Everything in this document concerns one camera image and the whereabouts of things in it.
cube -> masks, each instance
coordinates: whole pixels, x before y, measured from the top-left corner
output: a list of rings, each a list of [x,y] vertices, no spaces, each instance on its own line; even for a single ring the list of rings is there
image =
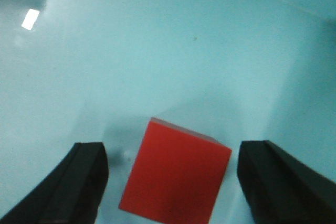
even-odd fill
[[[232,150],[152,118],[119,208],[165,224],[206,224]]]

red cube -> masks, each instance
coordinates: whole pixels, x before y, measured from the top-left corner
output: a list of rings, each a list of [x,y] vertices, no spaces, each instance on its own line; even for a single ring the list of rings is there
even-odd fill
[[[119,208],[165,224],[206,224],[231,152],[209,136],[152,118]]]

